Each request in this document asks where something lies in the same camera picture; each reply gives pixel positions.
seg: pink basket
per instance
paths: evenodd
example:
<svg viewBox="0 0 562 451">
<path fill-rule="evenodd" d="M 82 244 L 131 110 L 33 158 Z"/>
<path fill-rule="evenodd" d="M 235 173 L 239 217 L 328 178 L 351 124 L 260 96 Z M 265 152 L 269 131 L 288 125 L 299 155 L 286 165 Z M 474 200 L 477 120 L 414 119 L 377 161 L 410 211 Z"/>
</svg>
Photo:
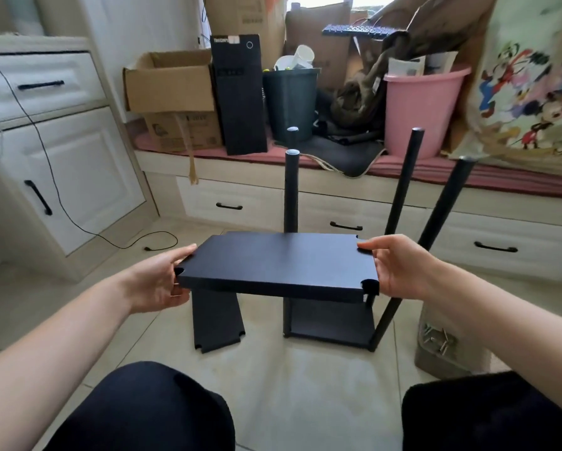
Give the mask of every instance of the pink basket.
<svg viewBox="0 0 562 451">
<path fill-rule="evenodd" d="M 404 158 L 410 132 L 425 129 L 418 158 L 435 157 L 450 123 L 458 91 L 470 67 L 458 66 L 443 75 L 386 75 L 386 138 L 391 155 Z"/>
</svg>

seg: cardboard box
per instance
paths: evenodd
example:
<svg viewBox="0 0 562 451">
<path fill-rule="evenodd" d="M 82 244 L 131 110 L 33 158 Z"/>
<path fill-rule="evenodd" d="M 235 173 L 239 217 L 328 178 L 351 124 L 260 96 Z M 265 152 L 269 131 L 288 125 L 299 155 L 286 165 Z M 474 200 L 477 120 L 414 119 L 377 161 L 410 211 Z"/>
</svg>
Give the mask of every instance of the cardboard box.
<svg viewBox="0 0 562 451">
<path fill-rule="evenodd" d="M 293 55 L 300 44 L 315 53 L 312 65 L 321 69 L 317 86 L 337 90 L 344 86 L 348 66 L 350 37 L 323 36 L 322 29 L 329 24 L 346 25 L 350 21 L 350 5 L 296 8 L 287 13 L 287 43 L 285 54 Z"/>
<path fill-rule="evenodd" d="M 187 136 L 193 150 L 223 144 L 211 61 L 209 50 L 148 52 L 124 69 L 127 108 L 143 115 L 159 149 L 185 151 Z"/>
<path fill-rule="evenodd" d="M 214 36 L 259 35 L 262 69 L 283 55 L 287 0 L 204 0 Z"/>
</svg>

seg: drawer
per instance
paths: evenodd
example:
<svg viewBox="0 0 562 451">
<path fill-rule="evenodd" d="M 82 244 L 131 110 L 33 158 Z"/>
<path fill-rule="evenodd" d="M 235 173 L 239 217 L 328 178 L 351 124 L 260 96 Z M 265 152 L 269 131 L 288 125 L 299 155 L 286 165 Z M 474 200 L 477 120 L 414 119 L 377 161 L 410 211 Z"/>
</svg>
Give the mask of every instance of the drawer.
<svg viewBox="0 0 562 451">
<path fill-rule="evenodd" d="M 562 280 L 562 226 L 453 212 L 431 252 L 454 263 Z"/>
<path fill-rule="evenodd" d="M 298 227 L 301 233 L 356 234 L 368 239 L 383 235 L 390 209 L 391 204 L 301 192 Z M 397 233 L 419 237 L 426 211 L 405 205 Z"/>
<path fill-rule="evenodd" d="M 0 70 L 29 115 L 105 99 L 89 53 L 0 55 Z M 0 75 L 0 121 L 19 117 L 24 113 Z"/>
<path fill-rule="evenodd" d="M 234 225 L 283 231 L 283 190 L 177 177 L 187 216 Z"/>
</svg>

